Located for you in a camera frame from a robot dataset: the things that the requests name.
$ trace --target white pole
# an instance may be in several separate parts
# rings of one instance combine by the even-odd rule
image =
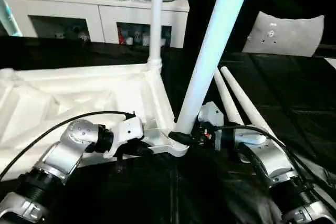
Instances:
[[[244,0],[216,0],[175,131],[189,134]]]
[[[224,109],[225,109],[225,112],[226,112],[226,115],[229,121],[238,123],[240,125],[244,125],[244,122],[239,115],[237,107],[230,95],[229,90],[227,89],[227,86],[218,68],[216,68],[215,70],[214,79],[215,79],[215,82],[216,82],[216,85],[219,91],[219,95],[223,102]]]
[[[227,69],[227,67],[222,67],[221,72],[227,81],[227,83],[230,85],[232,91],[234,92],[237,100],[239,101],[241,107],[245,111],[246,115],[250,119],[251,123],[255,126],[264,128],[269,134],[276,137],[272,129],[268,126],[267,122],[263,118],[263,116],[259,113],[257,108],[254,106],[254,104],[251,102],[250,98],[247,96],[247,94],[244,92],[244,90],[241,88],[239,83],[236,81],[236,79],[233,77],[231,72]]]
[[[162,60],[160,50],[161,50],[162,0],[151,0],[151,1],[152,1],[152,18],[151,18],[148,65],[149,68],[161,68]]]

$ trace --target black tablecloth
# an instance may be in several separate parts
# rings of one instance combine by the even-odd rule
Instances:
[[[144,48],[51,39],[0,38],[0,45],[11,51],[3,54],[0,68],[16,70],[144,63],[148,57]],[[162,79],[176,117],[196,57],[183,49],[162,51]],[[336,70],[323,58],[239,53],[224,55],[219,65],[229,68],[285,144],[336,172],[332,165],[336,160]],[[224,111],[214,83],[207,101]],[[115,163],[77,170],[47,221],[67,222],[72,215],[84,223],[169,223],[170,177],[176,166],[180,223],[279,219],[252,168],[229,161],[225,151],[193,150],[178,160],[166,155],[136,158],[126,161],[126,166],[121,174]],[[15,181],[1,183],[0,197],[15,185]]]

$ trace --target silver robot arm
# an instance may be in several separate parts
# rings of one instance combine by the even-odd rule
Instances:
[[[285,151],[272,139],[249,129],[217,130],[224,120],[213,102],[201,107],[198,121],[202,145],[209,141],[217,150],[219,146],[229,146],[236,150],[242,162],[252,163],[282,212],[284,223],[315,223],[319,220],[321,222],[317,223],[336,224],[331,212],[312,192],[313,188],[303,182]]]
[[[83,153],[104,153],[104,157],[110,158],[119,146],[142,137],[143,127],[138,117],[117,124],[111,131],[87,120],[73,121],[60,141],[42,155],[30,172],[20,176],[19,188],[0,202],[0,223],[16,223],[17,219],[28,223],[43,221]]]

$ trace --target table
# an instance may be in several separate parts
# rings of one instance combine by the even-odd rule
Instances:
[[[142,63],[148,56],[144,48],[102,43],[12,37],[0,38],[0,43],[12,52],[0,67],[17,70]],[[167,48],[162,58],[162,78],[177,116],[196,55]],[[237,53],[225,55],[220,65],[230,69],[282,141],[336,172],[336,70],[324,58]],[[223,110],[214,83],[205,102],[211,100]],[[66,187],[71,197],[62,197],[48,223],[62,222],[69,213],[84,223],[169,223],[172,163],[165,156],[157,158],[129,160],[123,174],[117,174],[115,164],[77,170]],[[235,223],[238,218],[262,223],[279,218],[252,168],[228,161],[225,151],[190,151],[178,165],[180,223]],[[1,183],[0,198],[14,186],[15,182]]]
[[[31,16],[84,19],[91,41],[119,43],[117,23],[151,23],[148,0],[7,0],[26,37],[38,37]],[[162,4],[162,26],[171,27],[171,47],[183,47],[188,0]]]

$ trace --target cord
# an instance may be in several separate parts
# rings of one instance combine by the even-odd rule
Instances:
[[[99,114],[119,114],[119,115],[124,115],[126,116],[126,119],[132,118],[135,115],[131,114],[131,113],[126,113],[126,112],[121,112],[121,111],[96,111],[96,112],[89,112],[89,113],[85,113],[85,114],[81,114],[81,115],[76,115],[74,117],[71,117],[69,119],[66,119],[63,122],[60,122],[58,124],[56,124],[55,126],[51,127],[50,129],[48,129],[45,133],[43,133],[42,135],[40,135],[39,137],[37,137],[34,141],[32,141],[27,147],[25,147],[19,154],[17,154],[13,160],[6,166],[6,168],[1,172],[0,174],[0,182],[3,179],[3,177],[5,176],[5,174],[9,171],[9,169],[15,164],[15,162],[22,157],[30,148],[32,148],[37,142],[39,142],[42,138],[44,138],[46,135],[48,135],[50,132],[54,131],[55,129],[71,122],[74,121],[76,119],[79,118],[84,118],[85,116],[90,116],[90,115],[99,115]]]
[[[308,172],[308,174],[313,178],[315,184],[317,184],[319,187],[321,187],[322,190],[324,190],[332,199],[336,202],[336,193],[335,190],[330,187],[323,179],[318,177],[309,167],[291,150],[289,150],[281,141],[276,139],[274,136],[269,134],[267,131],[262,130],[260,128],[254,127],[254,126],[246,126],[246,125],[230,125],[230,126],[215,126],[216,130],[227,130],[227,129],[247,129],[252,130],[261,133],[262,135],[272,139],[274,142],[276,142],[288,155],[288,158],[292,162],[293,166],[297,170],[298,174],[301,176],[304,182],[307,182],[307,178],[303,174],[301,168],[297,165],[299,164],[302,166],[304,170]]]

